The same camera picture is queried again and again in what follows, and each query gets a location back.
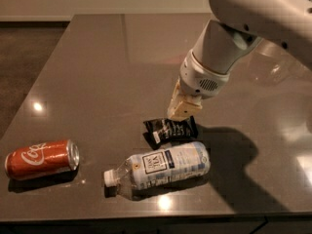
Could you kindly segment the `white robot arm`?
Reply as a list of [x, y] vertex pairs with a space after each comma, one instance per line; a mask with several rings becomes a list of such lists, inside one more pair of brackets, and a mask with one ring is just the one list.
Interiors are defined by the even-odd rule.
[[261, 40], [286, 50], [306, 67], [312, 64], [309, 0], [209, 0], [213, 12], [179, 71], [168, 118], [182, 121], [216, 96], [231, 69]]

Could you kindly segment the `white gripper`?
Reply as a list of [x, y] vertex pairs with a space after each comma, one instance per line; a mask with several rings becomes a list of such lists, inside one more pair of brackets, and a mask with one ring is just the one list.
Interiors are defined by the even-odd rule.
[[202, 98], [215, 97], [228, 82], [229, 76], [229, 73], [220, 74], [204, 67], [190, 50], [180, 67], [167, 116], [174, 121], [193, 116], [202, 109]]

